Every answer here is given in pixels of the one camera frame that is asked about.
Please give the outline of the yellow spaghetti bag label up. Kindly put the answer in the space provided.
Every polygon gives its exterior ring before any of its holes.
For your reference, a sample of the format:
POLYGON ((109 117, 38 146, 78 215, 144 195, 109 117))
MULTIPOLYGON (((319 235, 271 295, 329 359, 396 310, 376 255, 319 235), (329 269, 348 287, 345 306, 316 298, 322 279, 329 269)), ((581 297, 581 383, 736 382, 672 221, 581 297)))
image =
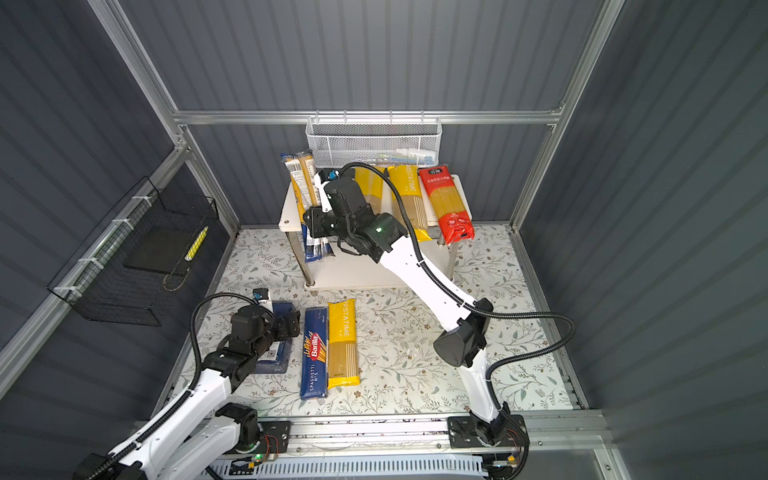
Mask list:
POLYGON ((355 181, 359 185, 365 200, 370 204, 374 214, 382 211, 383 180, 380 175, 370 169, 355 168, 355 181))

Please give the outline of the clear blue spaghetti bag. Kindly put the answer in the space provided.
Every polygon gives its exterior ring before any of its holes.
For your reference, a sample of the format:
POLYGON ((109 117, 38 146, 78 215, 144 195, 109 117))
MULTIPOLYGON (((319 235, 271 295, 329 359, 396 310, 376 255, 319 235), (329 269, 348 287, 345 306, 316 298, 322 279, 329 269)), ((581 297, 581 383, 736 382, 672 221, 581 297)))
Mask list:
POLYGON ((291 177, 291 187, 300 217, 304 245, 304 259, 314 262, 333 256, 334 253, 326 238, 314 238, 309 233, 309 227, 304 220, 304 214, 311 207, 319 207, 320 193, 314 183, 316 167, 311 150, 297 153, 282 153, 281 161, 291 177))

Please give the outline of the yellow Pastatime spaghetti bag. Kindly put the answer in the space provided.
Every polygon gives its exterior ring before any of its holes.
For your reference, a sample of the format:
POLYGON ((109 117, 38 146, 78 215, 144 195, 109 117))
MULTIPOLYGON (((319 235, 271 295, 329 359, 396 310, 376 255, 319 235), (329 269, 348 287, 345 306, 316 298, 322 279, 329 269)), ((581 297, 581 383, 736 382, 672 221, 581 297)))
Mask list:
POLYGON ((355 300, 328 305, 328 389, 360 384, 355 300))

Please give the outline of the red spaghetti bag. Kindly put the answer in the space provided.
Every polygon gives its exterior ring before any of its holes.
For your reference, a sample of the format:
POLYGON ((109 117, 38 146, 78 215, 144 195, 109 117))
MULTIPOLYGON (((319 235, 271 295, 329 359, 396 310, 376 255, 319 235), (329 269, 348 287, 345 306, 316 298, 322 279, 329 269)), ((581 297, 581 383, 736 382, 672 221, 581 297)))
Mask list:
POLYGON ((419 177, 445 243, 473 239, 475 232, 472 221, 448 168, 444 165, 422 168, 419 177))

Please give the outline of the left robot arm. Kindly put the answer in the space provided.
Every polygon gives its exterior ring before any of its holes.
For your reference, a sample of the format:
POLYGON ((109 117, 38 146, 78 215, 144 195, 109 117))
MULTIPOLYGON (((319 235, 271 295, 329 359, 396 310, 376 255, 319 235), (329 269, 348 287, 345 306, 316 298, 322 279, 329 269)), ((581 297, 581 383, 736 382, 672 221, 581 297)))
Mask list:
POLYGON ((190 330, 194 373, 188 386, 109 453, 88 455, 73 478, 193 479, 228 452, 252 466, 286 451, 288 423, 264 426, 255 409, 229 397, 272 345, 299 336, 301 314, 287 302, 272 303, 266 290, 244 300, 214 352, 202 355, 197 330, 190 330))

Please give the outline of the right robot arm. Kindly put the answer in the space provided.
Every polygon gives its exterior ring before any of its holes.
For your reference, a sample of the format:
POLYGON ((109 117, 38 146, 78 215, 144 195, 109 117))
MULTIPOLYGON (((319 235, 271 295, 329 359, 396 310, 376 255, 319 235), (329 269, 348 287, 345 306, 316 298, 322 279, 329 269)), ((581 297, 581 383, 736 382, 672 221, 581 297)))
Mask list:
POLYGON ((346 254, 368 257, 396 275, 432 311, 443 328, 433 346, 438 356, 456 368, 469 399, 469 417, 479 441, 495 446, 513 437, 518 447, 526 445, 524 427, 516 422, 509 406, 497 397, 492 376, 499 368, 533 359, 564 347, 575 335, 575 322, 554 312, 498 312, 487 299, 475 299, 456 286, 423 255, 405 201, 387 174, 364 162, 350 162, 340 169, 321 169, 311 180, 309 191, 320 203, 308 208, 304 223, 314 238, 334 237, 346 254), (388 186, 398 216, 375 213, 350 172, 363 169, 388 186), (556 342, 539 350, 487 360, 486 331, 492 319, 552 319, 568 330, 556 342))

